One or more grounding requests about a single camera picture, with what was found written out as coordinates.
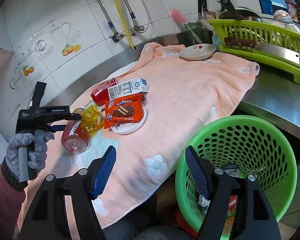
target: green dish rack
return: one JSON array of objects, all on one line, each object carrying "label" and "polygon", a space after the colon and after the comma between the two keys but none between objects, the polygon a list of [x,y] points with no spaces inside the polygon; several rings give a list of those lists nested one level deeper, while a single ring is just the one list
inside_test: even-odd
[{"label": "green dish rack", "polygon": [[225,38],[239,38],[277,45],[300,53],[300,34],[268,23],[238,20],[208,20],[217,32],[222,45],[222,52],[230,53],[248,60],[267,64],[293,75],[293,80],[300,85],[300,66],[290,61],[248,47],[227,46]]}]

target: gloved hand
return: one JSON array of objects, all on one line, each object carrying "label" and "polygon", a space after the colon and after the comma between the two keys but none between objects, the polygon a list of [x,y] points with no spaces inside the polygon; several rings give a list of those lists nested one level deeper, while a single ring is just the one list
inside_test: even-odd
[{"label": "gloved hand", "polygon": [[[51,139],[54,139],[54,134],[52,132],[47,132],[44,137],[44,142],[35,143],[34,152],[29,153],[31,160],[28,162],[28,166],[37,170],[37,174],[45,168],[48,150],[47,142]],[[18,149],[19,147],[27,147],[33,141],[34,135],[31,133],[18,133],[9,141],[5,162],[16,179],[19,177]]]}]

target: gray handle grip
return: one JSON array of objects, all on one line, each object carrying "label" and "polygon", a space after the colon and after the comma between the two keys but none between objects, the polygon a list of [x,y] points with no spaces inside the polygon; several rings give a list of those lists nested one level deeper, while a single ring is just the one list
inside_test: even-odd
[{"label": "gray handle grip", "polygon": [[19,169],[19,182],[29,180],[28,172],[28,149],[27,147],[19,147],[18,149],[18,169]]},{"label": "gray handle grip", "polygon": [[[35,130],[34,132],[34,145],[42,143],[46,132],[43,130]],[[19,182],[28,181],[36,178],[35,170],[28,166],[28,149],[27,147],[19,147],[18,149],[18,169],[19,169]]]}]

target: yellow plastic bag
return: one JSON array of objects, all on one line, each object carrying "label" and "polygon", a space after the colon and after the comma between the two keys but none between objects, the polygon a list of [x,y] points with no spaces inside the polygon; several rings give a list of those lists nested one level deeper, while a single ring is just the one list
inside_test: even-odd
[{"label": "yellow plastic bag", "polygon": [[81,125],[87,128],[90,137],[103,128],[103,118],[97,105],[89,106],[84,111]]}]

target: pink sleeve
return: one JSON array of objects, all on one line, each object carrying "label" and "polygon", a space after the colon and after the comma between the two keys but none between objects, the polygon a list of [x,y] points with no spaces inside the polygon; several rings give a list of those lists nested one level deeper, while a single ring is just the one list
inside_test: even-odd
[{"label": "pink sleeve", "polygon": [[0,166],[0,239],[12,239],[25,198],[24,191],[15,190],[5,180]]}]

